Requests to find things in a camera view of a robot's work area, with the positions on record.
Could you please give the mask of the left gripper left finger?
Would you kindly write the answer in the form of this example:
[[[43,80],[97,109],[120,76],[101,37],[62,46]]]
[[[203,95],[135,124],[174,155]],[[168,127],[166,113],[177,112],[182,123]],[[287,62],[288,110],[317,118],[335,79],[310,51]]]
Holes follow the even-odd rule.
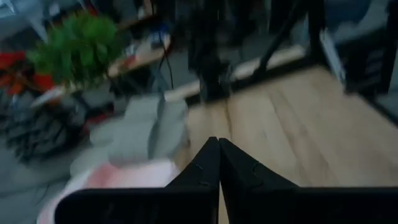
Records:
[[[57,205],[55,224],[217,224],[220,162],[210,137],[165,187],[79,190]]]

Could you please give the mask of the black aluminium rig frame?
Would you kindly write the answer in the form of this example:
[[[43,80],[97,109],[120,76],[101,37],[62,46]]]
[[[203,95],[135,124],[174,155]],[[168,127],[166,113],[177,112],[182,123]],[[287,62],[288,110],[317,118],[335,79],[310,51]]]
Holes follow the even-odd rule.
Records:
[[[326,44],[326,35],[329,30],[342,22],[353,21],[355,11],[363,6],[365,0],[359,0],[359,3],[351,5],[350,3],[327,3],[325,0],[294,0],[292,7],[288,11],[288,16],[282,22],[279,32],[271,40],[271,43],[260,58],[259,66],[254,71],[249,72],[249,76],[241,81],[232,81],[229,83],[229,90],[239,90],[253,85],[262,80],[270,80],[280,74],[303,68],[314,63],[326,63],[328,68],[336,73],[337,64],[341,62],[339,50],[351,52],[350,61],[347,63],[351,68],[345,72],[341,81],[345,85],[345,92],[361,95],[365,101],[374,109],[385,116],[390,122],[398,127],[398,115],[393,115],[388,110],[376,102],[376,96],[370,91],[374,90],[377,94],[387,93],[388,86],[392,76],[392,62],[396,58],[398,49],[398,31],[393,30],[394,25],[398,25],[398,0],[390,0],[387,6],[387,25],[380,31],[381,43],[384,44],[384,53],[382,55],[381,71],[374,83],[367,84],[365,81],[357,81],[355,75],[364,72],[366,68],[365,58],[372,51],[371,47],[361,47],[359,43],[364,39],[356,39],[347,44],[332,45]],[[277,50],[282,41],[287,37],[288,32],[293,28],[298,19],[306,14],[308,16],[308,35],[310,44],[310,54],[303,59],[295,59],[287,65],[281,65],[276,68],[268,68],[272,54]],[[200,87],[192,95],[185,97],[189,105],[195,105],[203,101],[200,96]]]

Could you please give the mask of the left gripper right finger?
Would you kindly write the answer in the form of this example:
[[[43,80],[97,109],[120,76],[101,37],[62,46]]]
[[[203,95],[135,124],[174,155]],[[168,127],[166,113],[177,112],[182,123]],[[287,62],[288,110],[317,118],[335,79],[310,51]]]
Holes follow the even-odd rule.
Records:
[[[219,144],[230,224],[398,224],[398,187],[300,187],[229,140]]]

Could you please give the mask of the pink rubber slide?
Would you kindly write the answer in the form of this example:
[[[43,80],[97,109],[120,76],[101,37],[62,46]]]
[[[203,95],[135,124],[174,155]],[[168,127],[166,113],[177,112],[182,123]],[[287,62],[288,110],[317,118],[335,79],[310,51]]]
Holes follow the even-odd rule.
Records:
[[[178,174],[179,168],[170,159],[116,167],[110,163],[88,169],[73,176],[56,196],[44,205],[36,224],[55,224],[55,209],[66,196],[82,189],[165,187]]]

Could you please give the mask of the red frame cart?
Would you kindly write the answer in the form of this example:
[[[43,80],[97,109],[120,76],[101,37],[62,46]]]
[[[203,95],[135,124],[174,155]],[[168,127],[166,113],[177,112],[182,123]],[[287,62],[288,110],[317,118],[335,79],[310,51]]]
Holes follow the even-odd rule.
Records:
[[[52,77],[38,74],[23,51],[0,53],[0,89],[8,95],[26,90],[44,93],[55,86]]]

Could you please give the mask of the green potted plant black pot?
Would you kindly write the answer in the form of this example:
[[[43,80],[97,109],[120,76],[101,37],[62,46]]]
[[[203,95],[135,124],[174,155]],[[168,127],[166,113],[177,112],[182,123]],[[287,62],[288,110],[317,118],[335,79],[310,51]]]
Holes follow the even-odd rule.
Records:
[[[65,91],[94,87],[109,77],[110,65],[121,55],[116,24],[107,16],[80,11],[49,25],[46,41],[40,40],[23,51],[41,75],[51,76],[55,86]],[[48,93],[26,90],[35,100]],[[0,89],[0,98],[7,94]],[[15,106],[0,102],[0,134],[6,146],[23,163],[57,156],[76,143],[83,131],[72,124],[72,110],[59,97],[38,105]]]

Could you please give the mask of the grey rubber slide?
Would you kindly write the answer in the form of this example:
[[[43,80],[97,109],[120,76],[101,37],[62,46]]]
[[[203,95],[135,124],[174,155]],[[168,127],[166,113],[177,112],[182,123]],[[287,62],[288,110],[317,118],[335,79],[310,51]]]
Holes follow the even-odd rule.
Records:
[[[154,126],[163,121],[180,119],[187,110],[183,100],[167,101],[160,95],[132,97],[122,117],[108,119],[90,130],[90,141],[110,141],[122,128],[130,130],[150,121],[154,122]]]
[[[70,166],[72,176],[110,163],[120,167],[172,158],[188,141],[182,119],[127,121],[111,119],[90,131],[90,146]]]

